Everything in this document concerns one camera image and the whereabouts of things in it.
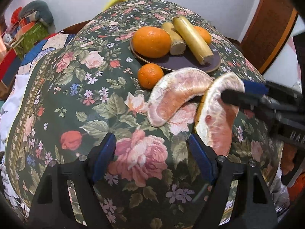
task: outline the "wooden door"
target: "wooden door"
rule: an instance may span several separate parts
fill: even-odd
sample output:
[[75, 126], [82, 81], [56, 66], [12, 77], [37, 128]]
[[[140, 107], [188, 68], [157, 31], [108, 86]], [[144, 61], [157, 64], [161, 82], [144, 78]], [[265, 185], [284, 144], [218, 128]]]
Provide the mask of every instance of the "wooden door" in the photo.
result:
[[297, 12], [289, 0], [260, 0], [240, 45], [244, 56], [263, 73], [288, 39]]

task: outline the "screw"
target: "screw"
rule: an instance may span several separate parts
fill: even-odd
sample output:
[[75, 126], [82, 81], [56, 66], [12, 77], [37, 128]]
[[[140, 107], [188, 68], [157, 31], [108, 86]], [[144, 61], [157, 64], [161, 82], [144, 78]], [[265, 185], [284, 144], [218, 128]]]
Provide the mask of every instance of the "screw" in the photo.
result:
[[256, 166], [256, 163], [255, 163], [254, 160], [250, 160], [250, 161], [249, 161], [249, 165], [250, 165], [251, 167], [255, 167], [255, 166]]
[[227, 158], [225, 156], [220, 155], [220, 156], [217, 157], [217, 159], [220, 162], [224, 162]]
[[52, 160], [51, 162], [49, 162], [49, 166], [53, 167], [57, 164], [57, 162], [55, 160]]
[[86, 155], [81, 155], [81, 156], [78, 158], [78, 160], [81, 161], [81, 162], [86, 161], [86, 159], [87, 159], [87, 156], [86, 156]]

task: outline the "yellow object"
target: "yellow object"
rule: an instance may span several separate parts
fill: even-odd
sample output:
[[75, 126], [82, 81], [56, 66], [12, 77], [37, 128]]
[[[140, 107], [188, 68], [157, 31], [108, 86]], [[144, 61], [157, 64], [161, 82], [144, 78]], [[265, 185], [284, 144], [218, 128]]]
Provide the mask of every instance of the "yellow object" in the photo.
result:
[[104, 10], [106, 10], [106, 9], [108, 9], [108, 8], [110, 8], [110, 7], [112, 7], [112, 6], [116, 5], [116, 4], [118, 4], [118, 3], [120, 3], [120, 2], [126, 2], [126, 1], [128, 1], [128, 0], [110, 0], [110, 1], [106, 4], [106, 6], [104, 7]]
[[232, 126], [239, 110], [239, 107], [222, 102], [220, 95], [225, 89], [244, 92], [245, 86], [233, 72], [218, 77], [204, 93], [195, 117], [195, 132], [218, 156], [229, 154]]
[[158, 27], [141, 27], [132, 37], [132, 47], [148, 58], [161, 58], [170, 51], [170, 35]]
[[201, 37], [204, 39], [204, 41], [209, 45], [212, 43], [212, 37], [208, 30], [206, 30], [203, 27], [194, 26], [194, 28], [197, 30], [197, 32], [201, 35]]
[[212, 62], [213, 52], [187, 18], [178, 15], [173, 18], [173, 25], [187, 43], [199, 64], [204, 65], [207, 62]]
[[163, 70], [156, 64], [145, 64], [138, 72], [139, 83], [146, 89], [152, 89], [163, 76]]
[[174, 26], [170, 22], [165, 22], [162, 27], [169, 35], [171, 39], [170, 54], [179, 55], [185, 51], [185, 43], [181, 36], [176, 32]]

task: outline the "blue gripper pad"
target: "blue gripper pad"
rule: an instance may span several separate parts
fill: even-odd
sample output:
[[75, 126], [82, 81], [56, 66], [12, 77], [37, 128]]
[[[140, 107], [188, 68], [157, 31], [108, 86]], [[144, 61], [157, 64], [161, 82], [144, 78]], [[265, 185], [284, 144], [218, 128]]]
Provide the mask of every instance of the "blue gripper pad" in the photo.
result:
[[198, 164], [203, 179], [209, 181], [213, 185], [217, 180], [218, 170], [216, 159], [212, 159], [213, 157], [217, 157], [217, 155], [214, 150], [209, 147], [208, 150], [212, 150], [214, 153], [213, 156], [210, 156], [212, 157], [212, 159], [209, 158], [207, 155], [208, 153], [204, 150], [205, 148], [207, 148], [207, 146], [205, 146], [204, 143], [201, 140], [198, 140], [197, 138], [199, 138], [198, 134], [190, 135], [189, 149]]
[[112, 133], [108, 133], [101, 145], [102, 150], [99, 152], [98, 157], [93, 166], [92, 181], [95, 183], [104, 177], [107, 167], [110, 161], [113, 160], [115, 148], [116, 148], [116, 138]]
[[245, 86], [245, 93], [266, 95], [269, 92], [269, 89], [263, 83], [256, 83], [248, 80], [243, 80], [243, 83]]

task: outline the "red bag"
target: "red bag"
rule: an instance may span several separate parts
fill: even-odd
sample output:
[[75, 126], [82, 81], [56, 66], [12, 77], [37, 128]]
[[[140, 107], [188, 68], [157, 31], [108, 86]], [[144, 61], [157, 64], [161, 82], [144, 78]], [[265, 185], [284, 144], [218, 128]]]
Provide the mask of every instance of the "red bag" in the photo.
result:
[[22, 7], [19, 7], [18, 9], [16, 9], [13, 14], [12, 14], [12, 17], [11, 17], [11, 24], [15, 24], [16, 22], [19, 21], [18, 19], [18, 15], [19, 15], [19, 12], [21, 11]]

